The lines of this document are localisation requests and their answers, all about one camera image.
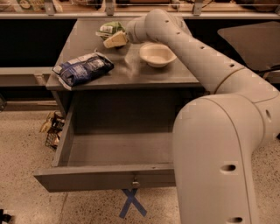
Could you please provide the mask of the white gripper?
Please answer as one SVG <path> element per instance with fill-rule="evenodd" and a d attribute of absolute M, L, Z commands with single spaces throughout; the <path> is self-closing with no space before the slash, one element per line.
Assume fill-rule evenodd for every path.
<path fill-rule="evenodd" d="M 128 22 L 126 34 L 129 42 L 133 44 L 143 43 L 148 40 L 145 30 L 145 17 L 137 17 Z M 124 31 L 118 31 L 107 38 L 103 44 L 106 48 L 125 46 L 128 42 Z"/>

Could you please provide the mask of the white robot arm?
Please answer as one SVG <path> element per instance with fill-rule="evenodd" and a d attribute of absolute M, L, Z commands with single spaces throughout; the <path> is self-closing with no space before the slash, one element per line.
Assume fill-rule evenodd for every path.
<path fill-rule="evenodd" d="M 209 93 L 188 102 L 173 125 L 181 224 L 260 224 L 252 153 L 280 133 L 279 91 L 165 10 L 130 20 L 125 31 L 133 44 L 168 46 Z"/>

